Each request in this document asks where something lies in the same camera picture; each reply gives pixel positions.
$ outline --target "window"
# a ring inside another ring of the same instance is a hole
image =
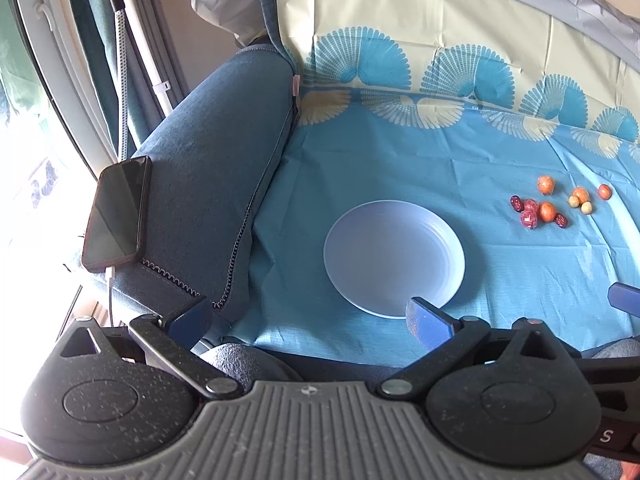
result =
[[[0,0],[0,428],[21,433],[20,402],[49,355],[78,284],[95,177],[41,83],[15,0]]]

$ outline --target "white plate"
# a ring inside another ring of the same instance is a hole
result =
[[[324,241],[324,268],[358,308],[402,319],[414,296],[437,307],[453,297],[465,273],[465,254],[436,214],[409,202],[380,200],[338,218]]]

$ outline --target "gray ribbed surface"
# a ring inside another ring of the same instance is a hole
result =
[[[445,448],[415,407],[372,396],[363,383],[256,383],[210,402],[170,448],[105,469],[38,460],[25,480],[594,480],[581,463],[540,471],[480,465]]]

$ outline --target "curtain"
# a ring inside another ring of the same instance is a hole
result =
[[[114,13],[109,0],[70,0],[76,27],[91,78],[102,107],[111,141],[118,147],[118,95]],[[153,94],[140,56],[130,35],[127,35],[127,96],[129,104],[129,149],[136,147],[161,122],[163,115]]]

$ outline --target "white hook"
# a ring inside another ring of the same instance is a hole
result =
[[[47,23],[49,23],[49,30],[53,32],[56,22],[53,19],[51,9],[49,9],[49,7],[47,7],[45,4],[35,4],[33,6],[33,9],[38,13],[44,14],[44,17],[47,19]]]

